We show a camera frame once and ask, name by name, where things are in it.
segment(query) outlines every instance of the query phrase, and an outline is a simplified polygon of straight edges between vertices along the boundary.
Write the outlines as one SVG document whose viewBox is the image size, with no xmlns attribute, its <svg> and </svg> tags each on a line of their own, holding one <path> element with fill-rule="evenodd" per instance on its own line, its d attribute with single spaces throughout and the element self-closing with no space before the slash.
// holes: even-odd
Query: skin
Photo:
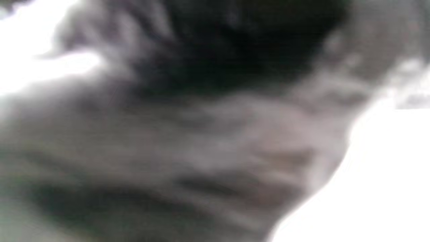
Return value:
<svg viewBox="0 0 430 242">
<path fill-rule="evenodd" d="M 422 71 L 423 6 L 75 5 L 38 58 L 85 50 L 102 64 L 1 96 L 3 204 L 22 202 L 44 225 L 27 234 L 50 239 L 265 241 L 330 179 L 376 93 Z"/>
</svg>

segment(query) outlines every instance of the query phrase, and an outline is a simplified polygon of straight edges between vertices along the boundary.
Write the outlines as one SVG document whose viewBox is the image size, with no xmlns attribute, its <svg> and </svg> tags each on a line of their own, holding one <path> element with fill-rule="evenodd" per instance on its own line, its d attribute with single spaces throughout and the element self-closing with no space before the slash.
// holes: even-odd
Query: white background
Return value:
<svg viewBox="0 0 430 242">
<path fill-rule="evenodd" d="M 382 104 L 352 134 L 337 174 L 274 241 L 430 242 L 430 110 Z"/>
</svg>

